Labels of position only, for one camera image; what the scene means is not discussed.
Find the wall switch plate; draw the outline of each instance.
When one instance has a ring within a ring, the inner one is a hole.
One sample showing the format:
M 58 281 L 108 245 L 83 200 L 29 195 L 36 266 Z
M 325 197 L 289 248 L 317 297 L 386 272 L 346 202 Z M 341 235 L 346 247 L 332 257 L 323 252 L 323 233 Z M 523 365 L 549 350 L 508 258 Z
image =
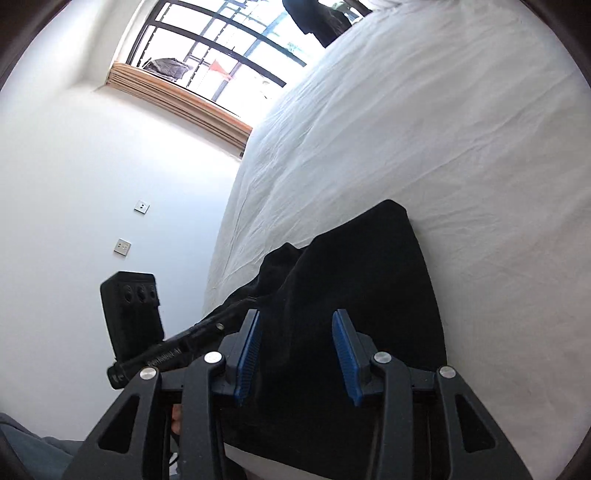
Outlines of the wall switch plate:
M 150 208 L 149 203 L 142 202 L 141 200 L 135 205 L 135 211 L 145 214 Z
M 119 238 L 119 240 L 117 240 L 117 245 L 115 245 L 113 251 L 126 257 L 129 253 L 129 247 L 131 247 L 131 244 L 129 242 L 126 242 L 125 240 Z

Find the metal screw head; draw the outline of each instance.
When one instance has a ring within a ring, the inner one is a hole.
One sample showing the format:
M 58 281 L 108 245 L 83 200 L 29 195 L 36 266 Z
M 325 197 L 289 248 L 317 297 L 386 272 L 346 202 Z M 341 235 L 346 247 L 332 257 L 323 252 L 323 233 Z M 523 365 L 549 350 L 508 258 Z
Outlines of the metal screw head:
M 374 360 L 379 364 L 388 364 L 392 361 L 392 355 L 388 352 L 378 352 L 374 355 Z
M 441 367 L 439 369 L 439 375 L 443 378 L 453 378 L 456 376 L 456 371 L 452 367 Z
M 219 361 L 221 361 L 222 358 L 223 358 L 223 356 L 220 352 L 209 352 L 209 353 L 206 353 L 205 356 L 203 357 L 203 359 L 208 364 L 216 364 Z
M 152 380 L 156 376 L 156 373 L 158 372 L 154 367 L 146 367 L 139 373 L 139 377 L 142 380 Z

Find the mattress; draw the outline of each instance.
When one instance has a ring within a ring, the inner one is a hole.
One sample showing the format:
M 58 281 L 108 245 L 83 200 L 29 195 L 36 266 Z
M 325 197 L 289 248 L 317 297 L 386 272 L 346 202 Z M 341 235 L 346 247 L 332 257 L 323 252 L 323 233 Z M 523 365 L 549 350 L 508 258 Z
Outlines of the mattress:
M 265 254 L 406 207 L 449 362 L 535 480 L 591 424 L 591 91 L 518 0 L 411 0 L 331 45 L 248 142 L 205 311 Z

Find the window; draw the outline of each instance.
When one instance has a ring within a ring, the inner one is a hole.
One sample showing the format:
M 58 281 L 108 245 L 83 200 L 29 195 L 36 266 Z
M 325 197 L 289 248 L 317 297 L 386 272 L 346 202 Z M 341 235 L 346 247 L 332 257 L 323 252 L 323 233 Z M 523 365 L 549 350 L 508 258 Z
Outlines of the window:
M 161 0 L 127 63 L 144 68 L 175 59 L 180 73 L 167 80 L 256 125 L 323 50 L 297 28 L 281 0 Z

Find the hand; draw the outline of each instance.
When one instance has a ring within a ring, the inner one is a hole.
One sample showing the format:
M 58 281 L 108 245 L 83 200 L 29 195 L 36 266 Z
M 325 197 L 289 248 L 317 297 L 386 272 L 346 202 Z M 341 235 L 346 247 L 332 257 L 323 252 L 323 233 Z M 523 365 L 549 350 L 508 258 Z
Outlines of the hand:
M 183 421 L 183 406 L 180 403 L 173 405 L 173 422 L 170 429 L 173 433 L 180 435 L 181 433 L 181 422 Z

